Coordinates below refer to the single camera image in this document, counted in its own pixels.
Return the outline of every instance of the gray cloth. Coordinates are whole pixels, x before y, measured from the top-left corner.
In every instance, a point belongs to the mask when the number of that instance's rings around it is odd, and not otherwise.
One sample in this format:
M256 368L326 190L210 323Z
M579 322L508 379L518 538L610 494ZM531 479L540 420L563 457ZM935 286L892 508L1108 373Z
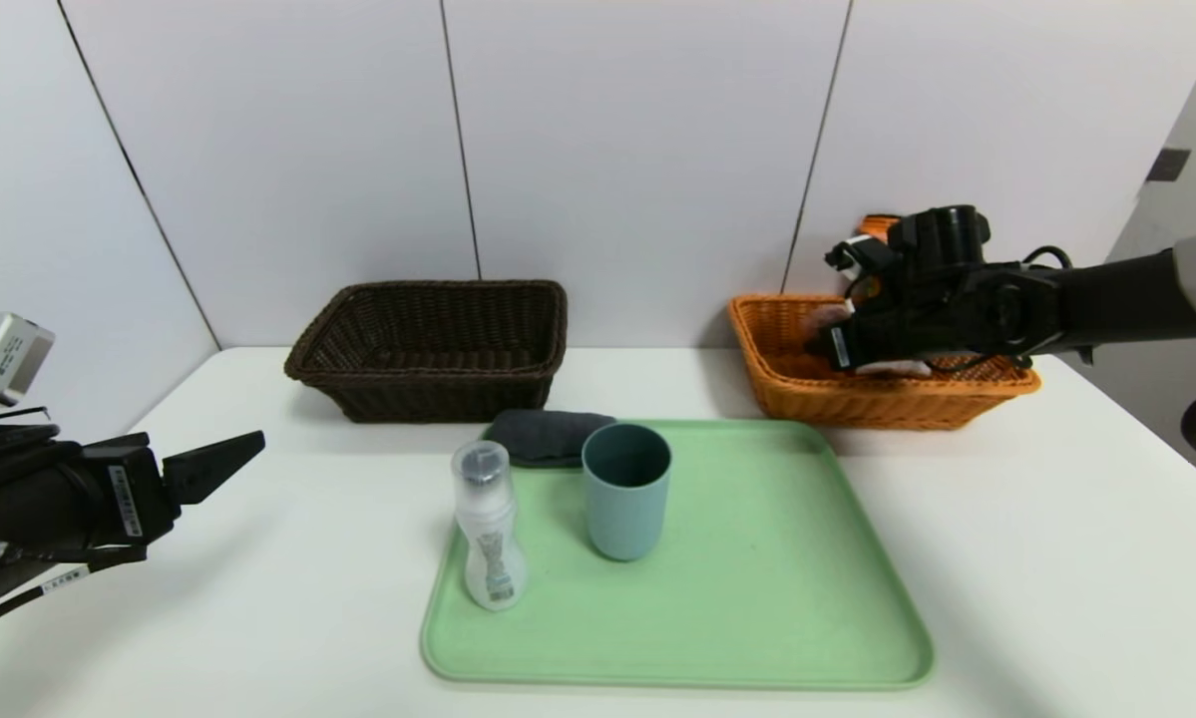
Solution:
M505 409L484 438L505 446L514 467L580 467L580 449L588 434L615 422L602 414Z

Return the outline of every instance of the wicker basket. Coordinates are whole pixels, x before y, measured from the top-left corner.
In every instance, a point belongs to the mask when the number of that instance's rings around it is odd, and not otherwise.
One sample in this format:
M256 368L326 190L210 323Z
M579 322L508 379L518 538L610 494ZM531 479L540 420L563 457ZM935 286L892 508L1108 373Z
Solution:
M840 296L739 296L734 324L762 412L808 424L871 428L957 428L1015 396L1041 377L995 358L930 378L849 376L803 349L803 318Z
M355 422L488 422L544 406L567 346L551 281L405 281L346 287L283 371Z

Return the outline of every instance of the bottle label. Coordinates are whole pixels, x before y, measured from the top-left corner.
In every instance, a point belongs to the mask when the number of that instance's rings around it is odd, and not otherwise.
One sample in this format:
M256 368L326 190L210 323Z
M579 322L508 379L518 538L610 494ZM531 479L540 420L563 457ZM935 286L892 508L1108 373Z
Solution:
M505 572L505 535L481 535L477 548L487 559L487 595L494 602L514 598L514 579Z

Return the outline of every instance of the bottle cap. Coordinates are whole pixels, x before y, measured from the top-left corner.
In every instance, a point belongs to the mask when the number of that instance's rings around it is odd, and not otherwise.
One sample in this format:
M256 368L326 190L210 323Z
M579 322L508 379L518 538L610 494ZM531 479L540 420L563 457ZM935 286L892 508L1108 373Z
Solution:
M456 511L480 517L502 513L514 504L509 452L494 440L475 440L451 457Z

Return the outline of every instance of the orange wicker basket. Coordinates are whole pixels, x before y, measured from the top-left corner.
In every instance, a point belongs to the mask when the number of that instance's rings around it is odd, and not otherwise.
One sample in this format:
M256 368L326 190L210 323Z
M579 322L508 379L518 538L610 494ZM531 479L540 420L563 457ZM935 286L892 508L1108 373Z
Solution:
M958 428L1041 388L1031 369L995 358L930 378L850 376L803 348L803 320L840 296L739 296L734 324L762 412L807 424L868 428Z

